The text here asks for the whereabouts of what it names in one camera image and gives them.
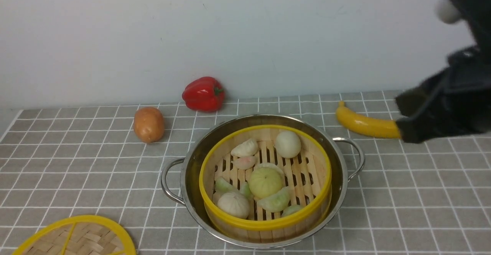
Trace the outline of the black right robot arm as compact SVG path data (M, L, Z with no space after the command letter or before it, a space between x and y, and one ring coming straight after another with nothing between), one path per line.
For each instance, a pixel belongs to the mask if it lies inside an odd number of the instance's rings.
M395 98L405 143L490 131L491 0L440 0L435 12L446 24L465 21L475 44L450 54L445 68Z

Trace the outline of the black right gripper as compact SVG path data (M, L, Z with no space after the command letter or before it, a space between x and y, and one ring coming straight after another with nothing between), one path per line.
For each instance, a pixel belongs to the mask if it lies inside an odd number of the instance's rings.
M451 54L448 65L395 98L405 143L489 133L490 58L477 46Z

